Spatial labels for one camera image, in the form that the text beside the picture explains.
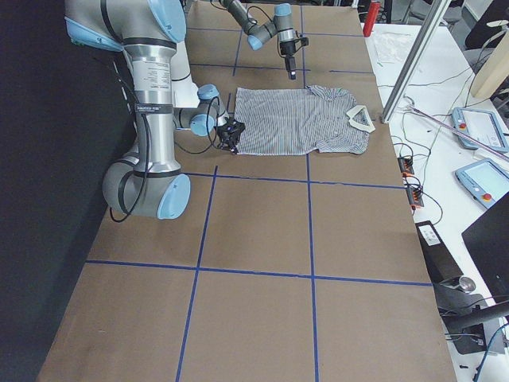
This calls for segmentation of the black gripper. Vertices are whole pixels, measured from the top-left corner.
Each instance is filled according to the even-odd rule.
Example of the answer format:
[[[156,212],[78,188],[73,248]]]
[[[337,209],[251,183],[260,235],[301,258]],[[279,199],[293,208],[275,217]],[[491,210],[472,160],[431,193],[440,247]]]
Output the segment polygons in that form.
[[[225,150],[237,154],[237,145],[240,141],[240,136],[243,133],[243,123],[236,119],[227,119],[227,122],[220,127],[217,127],[217,134],[219,136],[218,150]]]
[[[294,80],[295,79],[295,59],[293,56],[297,51],[295,40],[290,39],[287,41],[279,41],[278,47],[279,47],[280,56],[282,58],[284,58],[288,77],[290,80]]]

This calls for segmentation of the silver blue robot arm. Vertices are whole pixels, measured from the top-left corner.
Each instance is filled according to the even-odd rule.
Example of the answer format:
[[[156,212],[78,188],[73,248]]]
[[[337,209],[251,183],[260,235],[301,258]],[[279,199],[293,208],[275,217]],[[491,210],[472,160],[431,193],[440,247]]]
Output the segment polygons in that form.
[[[67,1],[65,21],[76,44],[123,53],[133,83],[137,143],[108,169],[103,195],[125,216],[176,219],[186,208],[190,179],[175,159],[174,132],[189,129],[228,150],[239,140],[235,122],[212,84],[197,87],[185,46],[178,1]]]
[[[301,38],[293,25],[293,11],[288,3],[274,6],[274,14],[259,6],[245,7],[241,1],[210,1],[213,6],[228,12],[247,36],[247,44],[253,51],[259,51],[267,42],[277,38],[278,54],[284,60],[290,80],[297,79],[295,54]]]

